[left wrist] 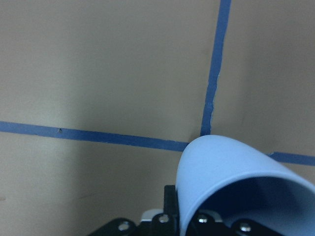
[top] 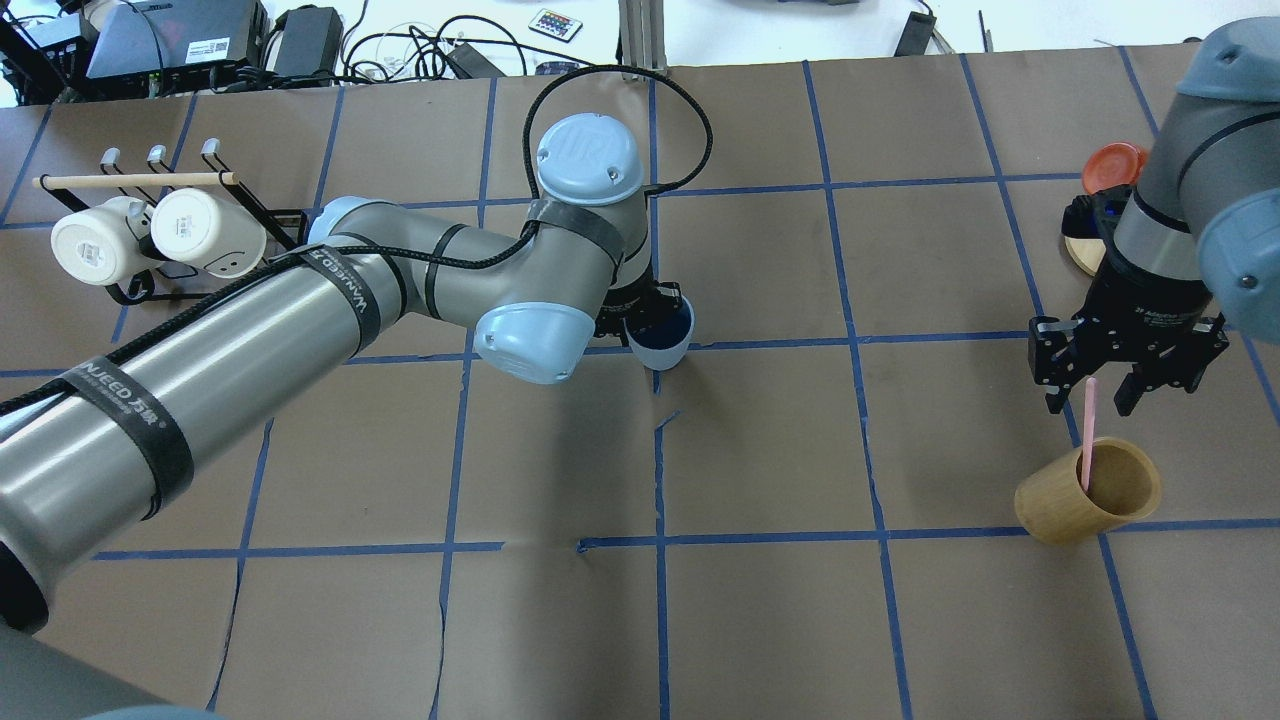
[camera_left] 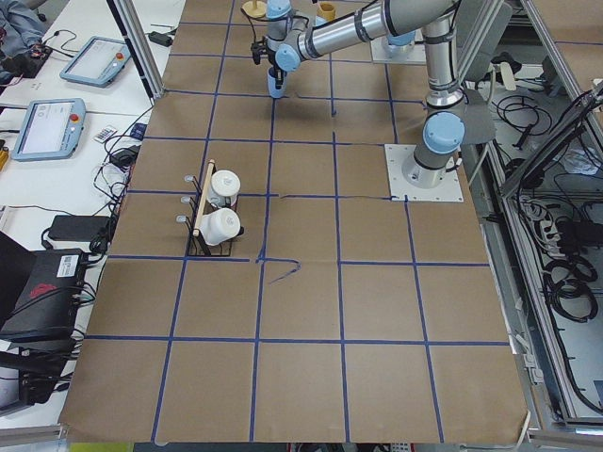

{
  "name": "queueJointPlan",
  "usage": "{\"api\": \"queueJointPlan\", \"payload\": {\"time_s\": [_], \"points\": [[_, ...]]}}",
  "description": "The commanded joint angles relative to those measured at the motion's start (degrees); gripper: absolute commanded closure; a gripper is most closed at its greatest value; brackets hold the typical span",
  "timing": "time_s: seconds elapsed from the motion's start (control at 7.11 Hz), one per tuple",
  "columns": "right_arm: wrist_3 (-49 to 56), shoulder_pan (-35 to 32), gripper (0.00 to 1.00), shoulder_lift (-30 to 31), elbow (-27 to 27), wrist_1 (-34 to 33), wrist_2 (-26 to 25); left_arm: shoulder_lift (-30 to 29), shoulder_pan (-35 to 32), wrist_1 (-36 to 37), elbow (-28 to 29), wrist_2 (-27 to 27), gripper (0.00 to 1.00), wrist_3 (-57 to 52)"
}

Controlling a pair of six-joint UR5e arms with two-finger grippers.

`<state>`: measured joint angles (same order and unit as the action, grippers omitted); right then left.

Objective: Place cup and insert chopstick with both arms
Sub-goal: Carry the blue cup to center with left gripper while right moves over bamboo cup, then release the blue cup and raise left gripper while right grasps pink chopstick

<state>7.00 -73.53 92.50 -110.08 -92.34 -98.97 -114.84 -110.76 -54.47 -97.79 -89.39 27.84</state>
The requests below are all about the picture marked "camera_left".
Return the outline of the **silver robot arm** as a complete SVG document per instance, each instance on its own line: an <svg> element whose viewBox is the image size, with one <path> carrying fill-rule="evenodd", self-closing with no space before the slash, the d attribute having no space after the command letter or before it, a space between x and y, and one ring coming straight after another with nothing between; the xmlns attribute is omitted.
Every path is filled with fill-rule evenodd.
<svg viewBox="0 0 603 452"><path fill-rule="evenodd" d="M319 21L294 9L288 1L269 1L262 22L268 32L255 38L255 64L270 64L271 95L278 98L285 78L306 60L313 60L361 42L384 39L399 45L408 35L422 35L429 91L422 139L401 170L418 188L438 186L451 156L459 151L465 125L458 111L464 94L457 74L456 1L372 1L332 21Z"/></svg>
<svg viewBox="0 0 603 452"><path fill-rule="evenodd" d="M406 58L415 48L416 31L402 35L387 34L382 38L382 47L388 59Z"/></svg>

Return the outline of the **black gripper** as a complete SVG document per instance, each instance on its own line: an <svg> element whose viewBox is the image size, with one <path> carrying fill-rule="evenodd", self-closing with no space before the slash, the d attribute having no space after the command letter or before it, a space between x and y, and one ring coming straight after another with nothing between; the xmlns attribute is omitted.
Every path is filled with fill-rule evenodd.
<svg viewBox="0 0 603 452"><path fill-rule="evenodd" d="M260 65L262 57L266 57L271 66L276 65L275 61L275 47L276 43L274 40L255 40L251 44L251 52L253 63Z"/></svg>

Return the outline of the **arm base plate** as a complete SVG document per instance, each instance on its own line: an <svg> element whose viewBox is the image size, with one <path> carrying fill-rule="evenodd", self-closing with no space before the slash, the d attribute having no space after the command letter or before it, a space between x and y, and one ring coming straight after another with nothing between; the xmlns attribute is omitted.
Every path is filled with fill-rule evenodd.
<svg viewBox="0 0 603 452"><path fill-rule="evenodd" d="M395 202L463 202L464 196L450 158L442 169L425 169L415 159L415 145L385 144L390 198Z"/></svg>
<svg viewBox="0 0 603 452"><path fill-rule="evenodd" d="M387 36L373 40L370 43L372 60L382 64L424 66L426 53L421 30L416 30L412 38L403 45L390 43Z"/></svg>

